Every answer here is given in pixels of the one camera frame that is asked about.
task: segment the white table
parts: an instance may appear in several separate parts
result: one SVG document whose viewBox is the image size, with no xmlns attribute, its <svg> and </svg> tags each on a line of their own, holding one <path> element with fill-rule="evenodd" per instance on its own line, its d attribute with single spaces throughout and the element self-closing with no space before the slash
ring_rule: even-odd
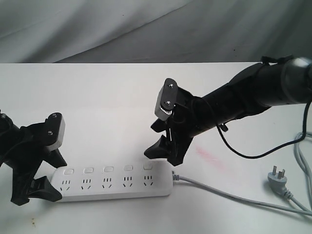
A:
<svg viewBox="0 0 312 234">
<path fill-rule="evenodd" d="M 0 108 L 17 126 L 61 112 L 66 122 L 60 151 L 69 165 L 146 160 L 143 151 L 160 137 L 150 129 L 165 78 L 197 96 L 229 81 L 252 63 L 199 64 L 0 64 Z M 259 154 L 301 130 L 304 105 L 275 107 L 228 124 L 228 141 Z M 309 118 L 308 129 L 312 121 Z M 311 143 L 303 143 L 306 155 Z M 312 164 L 312 157 L 307 156 Z M 273 166 L 286 169 L 287 187 L 309 206 L 303 173 L 287 147 L 258 160 L 230 152 L 216 129 L 193 140 L 176 173 L 245 198 L 288 206 L 265 184 Z M 51 175 L 43 163 L 37 176 Z M 175 185 L 169 197 L 51 203 L 10 202 L 12 172 L 0 168 L 0 233 L 310 233 L 312 222 L 280 211 L 242 205 L 209 192 Z"/>
</svg>

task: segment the gray cable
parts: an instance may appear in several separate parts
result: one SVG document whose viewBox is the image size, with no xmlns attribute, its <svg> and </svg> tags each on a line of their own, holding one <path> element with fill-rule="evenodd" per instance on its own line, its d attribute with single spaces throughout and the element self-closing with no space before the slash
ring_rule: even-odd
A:
<svg viewBox="0 0 312 234">
<path fill-rule="evenodd" d="M 299 201 L 297 201 L 296 198 L 291 197 L 290 200 L 292 200 L 292 201 L 294 202 L 294 204 L 296 204 L 297 206 L 299 206 L 303 211 L 308 211 L 308 212 L 310 212 L 310 211 L 308 210 L 308 208 L 306 208 L 306 207 L 305 207 L 304 205 L 302 205 Z"/>
<path fill-rule="evenodd" d="M 174 180 L 183 180 L 183 181 L 189 182 L 189 183 L 194 184 L 194 185 L 198 186 L 199 188 L 204 189 L 204 190 L 206 190 L 208 192 L 211 192 L 211 193 L 214 193 L 216 195 L 219 195 L 219 196 L 222 196 L 222 197 L 225 197 L 225 198 L 237 201 L 237 202 L 241 202 L 241 203 L 244 203 L 244 204 L 252 204 L 252 205 L 256 205 L 256 206 L 264 206 L 264 207 L 269 207 L 269 208 L 273 208 L 273 209 L 283 210 L 283 211 L 287 211 L 287 212 L 292 212 L 292 213 L 312 216 L 312 212 L 309 212 L 309 211 L 301 211 L 301 210 L 292 209 L 292 208 L 283 207 L 283 206 L 278 206 L 278 205 L 274 205 L 274 204 L 270 204 L 270 203 L 266 203 L 266 202 L 249 200 L 249 199 L 245 199 L 245 198 L 242 198 L 242 197 L 239 197 L 239 196 L 228 194 L 226 192 L 223 192 L 221 190 L 215 189 L 215 188 L 210 187 L 208 185 L 202 184 L 202 183 L 197 182 L 195 180 L 188 179 L 186 177 L 182 177 L 182 176 L 179 176 L 179 175 L 173 175 L 173 177 L 174 177 Z"/>
<path fill-rule="evenodd" d="M 301 136 L 302 136 L 302 133 L 298 133 L 297 136 L 295 137 L 295 140 L 300 138 Z M 307 132 L 306 137 L 312 138 L 312 133 Z M 299 143 L 296 143 L 294 145 L 294 157 L 296 158 L 296 161 L 298 162 L 298 165 L 300 166 L 300 168 L 305 173 L 307 190 L 308 190 L 308 198 L 309 198 L 309 203 L 312 209 L 312 172 L 311 172 L 308 162 L 306 161 L 306 159 L 303 156 L 303 153 L 300 150 Z"/>
</svg>

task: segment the power strip switch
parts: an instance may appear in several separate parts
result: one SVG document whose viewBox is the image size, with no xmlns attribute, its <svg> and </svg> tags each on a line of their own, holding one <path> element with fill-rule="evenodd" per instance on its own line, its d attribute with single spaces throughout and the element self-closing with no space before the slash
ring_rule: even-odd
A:
<svg viewBox="0 0 312 234">
<path fill-rule="evenodd" d="M 51 184 L 61 194 L 59 202 L 167 196 L 173 188 L 167 161 L 60 167 Z"/>
</svg>

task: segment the white power strip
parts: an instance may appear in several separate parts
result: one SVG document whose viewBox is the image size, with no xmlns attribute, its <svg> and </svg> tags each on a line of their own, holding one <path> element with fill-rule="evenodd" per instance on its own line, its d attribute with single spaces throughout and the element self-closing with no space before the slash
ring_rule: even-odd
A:
<svg viewBox="0 0 312 234">
<path fill-rule="evenodd" d="M 51 184 L 60 202 L 166 196 L 173 188 L 167 161 L 114 164 L 94 167 L 60 167 Z"/>
</svg>

